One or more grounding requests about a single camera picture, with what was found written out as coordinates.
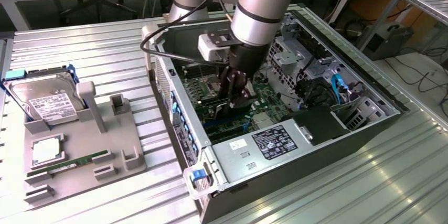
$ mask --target metal workbench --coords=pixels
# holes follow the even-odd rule
[[[367,44],[370,43],[378,28],[384,23],[391,11],[396,7],[400,0],[391,0],[387,5],[382,15],[379,16],[372,29],[370,29],[368,33],[363,35],[362,39],[358,42],[358,48],[363,51]],[[404,0],[410,3],[411,6],[419,8],[423,12],[426,12],[430,16],[432,16],[440,23],[448,26],[448,0]]]
[[[383,76],[356,48],[306,9],[296,7],[410,108],[398,124],[362,150],[274,192],[215,223],[443,223],[448,221],[448,129],[407,91]],[[34,211],[23,211],[23,115],[6,98],[0,141],[0,222],[199,223],[176,156],[146,77],[138,46],[143,21],[16,33],[11,68],[36,69],[68,60],[82,81],[98,85],[96,101],[122,92],[131,100],[148,170]]]

